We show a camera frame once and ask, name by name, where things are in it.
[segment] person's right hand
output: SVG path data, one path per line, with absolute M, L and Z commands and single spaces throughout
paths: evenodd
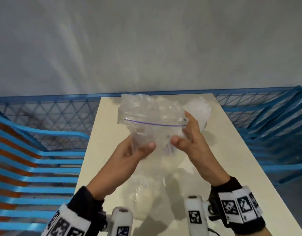
M 211 185 L 218 186 L 228 182 L 230 176 L 212 154 L 204 136 L 200 133 L 197 120 L 186 111 L 185 116 L 189 119 L 184 129 L 188 139 L 173 136 L 171 138 L 172 145 L 188 155 L 201 177 Z

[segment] wrist strap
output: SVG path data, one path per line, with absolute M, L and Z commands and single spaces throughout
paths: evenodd
M 242 187 L 236 178 L 221 186 L 211 186 L 209 202 L 225 227 L 235 234 L 246 235 L 261 231 L 265 226 L 262 210 L 247 186 Z

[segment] white wall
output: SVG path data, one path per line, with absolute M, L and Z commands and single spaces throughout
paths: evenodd
M 302 0 L 0 0 L 0 96 L 302 85 Z

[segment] hand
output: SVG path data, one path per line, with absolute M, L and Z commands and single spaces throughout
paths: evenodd
M 135 171 L 138 163 L 150 155 L 156 147 L 154 142 L 140 147 L 132 153 L 131 136 L 129 135 L 116 147 L 114 153 L 97 175 L 86 186 L 97 200 L 113 193 Z
M 197 120 L 186 111 L 185 116 L 189 121 L 183 131 L 188 139 L 173 136 L 172 145 L 188 155 L 201 177 L 211 185 L 218 186 L 228 182 L 230 176 L 212 154 L 204 136 L 200 133 Z

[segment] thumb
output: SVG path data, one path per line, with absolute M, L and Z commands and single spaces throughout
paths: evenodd
M 154 142 L 150 142 L 147 145 L 139 147 L 136 152 L 133 154 L 133 157 L 141 160 L 150 155 L 156 148 L 156 144 Z
M 174 147 L 177 149 L 180 149 L 181 151 L 187 153 L 190 147 L 191 142 L 187 139 L 184 139 L 179 136 L 172 136 L 171 143 Z

